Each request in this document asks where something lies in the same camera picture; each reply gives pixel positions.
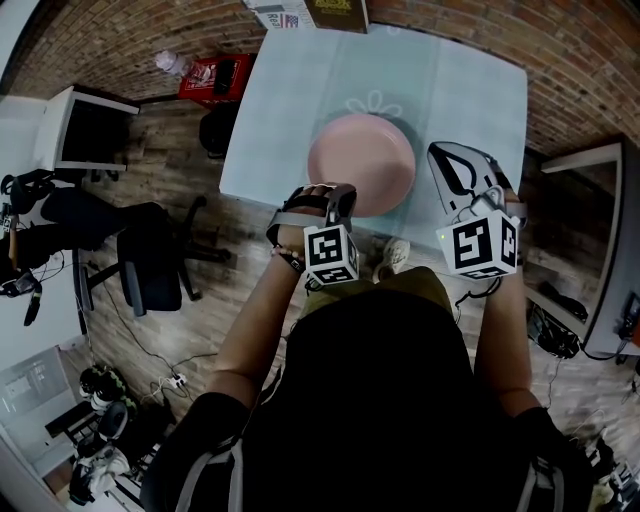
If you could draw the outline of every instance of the sneaker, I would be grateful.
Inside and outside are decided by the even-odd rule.
[[[409,259],[411,244],[407,240],[391,238],[382,251],[382,262],[373,270],[373,282],[380,282],[380,273],[389,269],[392,274],[398,274]]]

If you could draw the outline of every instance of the light blue tablecloth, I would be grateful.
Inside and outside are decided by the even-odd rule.
[[[425,151],[436,140],[477,147],[520,184],[527,115],[525,72],[472,48],[372,25],[367,35],[271,30],[236,120],[220,189],[281,206],[308,183],[315,136],[350,113],[385,117],[409,139],[417,164],[407,199],[357,226],[438,247],[447,224]]]

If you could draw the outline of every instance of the hand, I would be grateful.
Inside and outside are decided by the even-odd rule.
[[[298,196],[329,196],[333,192],[332,188],[319,186],[309,187],[298,194]],[[305,213],[307,215],[315,215],[317,217],[324,217],[326,211],[321,208],[312,208],[310,206],[298,206],[287,210],[287,213]],[[287,226],[282,224],[278,229],[278,243],[292,251],[297,252],[301,256],[304,255],[304,231],[299,226]]]

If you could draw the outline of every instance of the wrist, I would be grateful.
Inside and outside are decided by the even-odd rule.
[[[298,272],[294,269],[289,262],[287,262],[280,254],[272,252],[271,261],[269,261],[269,268],[274,272],[280,274],[283,279],[294,278],[296,281],[302,276],[302,272]]]
[[[295,249],[291,249],[289,247],[283,247],[278,244],[273,249],[271,249],[271,255],[280,256],[288,265],[291,266],[298,274],[302,274],[305,271],[305,262],[304,262],[304,254],[299,253]]]

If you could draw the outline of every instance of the black shirt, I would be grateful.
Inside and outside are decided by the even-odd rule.
[[[173,511],[193,462],[248,420],[230,397],[199,397],[149,469],[145,510]],[[371,291],[293,329],[244,434],[244,509],[511,511],[531,457],[561,445],[545,410],[507,418],[485,393],[448,312]],[[205,470],[190,510],[226,510],[228,483]]]

